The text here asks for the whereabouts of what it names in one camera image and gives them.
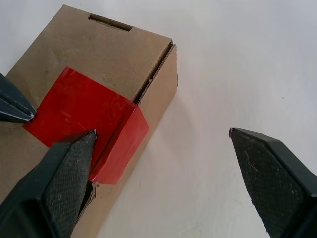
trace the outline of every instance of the white table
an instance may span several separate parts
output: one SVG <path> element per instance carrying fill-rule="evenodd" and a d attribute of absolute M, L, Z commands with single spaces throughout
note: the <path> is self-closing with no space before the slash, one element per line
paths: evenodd
<path fill-rule="evenodd" d="M 172 37 L 179 88 L 99 237 L 268 238 L 228 138 L 282 140 L 317 174 L 317 2 L 0 0 L 6 74 L 62 3 Z"/>

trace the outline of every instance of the cardboard box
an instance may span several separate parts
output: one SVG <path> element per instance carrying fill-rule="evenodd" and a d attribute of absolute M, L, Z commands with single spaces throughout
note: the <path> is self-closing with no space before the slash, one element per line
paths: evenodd
<path fill-rule="evenodd" d="M 170 101 L 178 79 L 170 38 L 63 6 L 7 74 L 37 108 L 66 67 L 139 105 L 149 131 L 116 184 L 96 186 L 96 198 L 72 237 L 95 237 Z M 0 124 L 0 202 L 48 148 L 21 125 Z"/>

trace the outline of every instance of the rectangular slot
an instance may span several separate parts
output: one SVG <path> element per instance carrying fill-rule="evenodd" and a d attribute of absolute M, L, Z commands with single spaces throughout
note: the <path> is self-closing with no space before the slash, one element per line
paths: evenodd
<path fill-rule="evenodd" d="M 102 16 L 98 16 L 98 15 L 94 15 L 94 14 L 90 14 L 90 16 L 88 17 L 89 20 L 95 21 L 97 23 L 100 23 L 102 25 L 106 25 L 106 26 L 110 26 L 122 31 L 130 31 L 132 29 L 132 26 L 129 26 L 127 24 L 118 22 L 118 21 L 114 21 Z"/>

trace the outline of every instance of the brown cardboard box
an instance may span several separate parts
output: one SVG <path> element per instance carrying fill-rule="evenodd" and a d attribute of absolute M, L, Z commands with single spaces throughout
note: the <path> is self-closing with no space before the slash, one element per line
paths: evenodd
<path fill-rule="evenodd" d="M 176 45 L 170 38 L 63 6 L 7 74 L 37 108 L 65 67 L 139 104 L 150 127 L 116 185 L 100 184 L 72 237 L 97 235 L 175 95 Z M 0 124 L 0 202 L 48 148 L 19 124 Z"/>

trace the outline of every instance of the black plastic part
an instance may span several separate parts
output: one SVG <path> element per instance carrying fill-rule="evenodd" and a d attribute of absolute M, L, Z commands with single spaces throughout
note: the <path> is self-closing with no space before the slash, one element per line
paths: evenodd
<path fill-rule="evenodd" d="M 279 140 L 231 128 L 243 180 L 272 238 L 317 237 L 317 177 Z"/>
<path fill-rule="evenodd" d="M 48 150 L 1 204 L 1 238 L 70 237 L 85 195 L 95 140 L 95 132 L 86 131 Z"/>
<path fill-rule="evenodd" d="M 30 102 L 0 73 L 0 121 L 27 123 L 35 113 Z"/>

